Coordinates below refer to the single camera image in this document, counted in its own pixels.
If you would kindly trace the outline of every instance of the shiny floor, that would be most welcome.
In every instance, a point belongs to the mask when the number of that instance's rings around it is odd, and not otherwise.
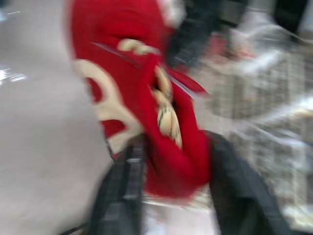
[[[63,0],[15,0],[0,25],[0,234],[56,235],[80,223],[110,165],[83,83],[73,73]],[[213,234],[208,214],[158,209],[168,235]]]

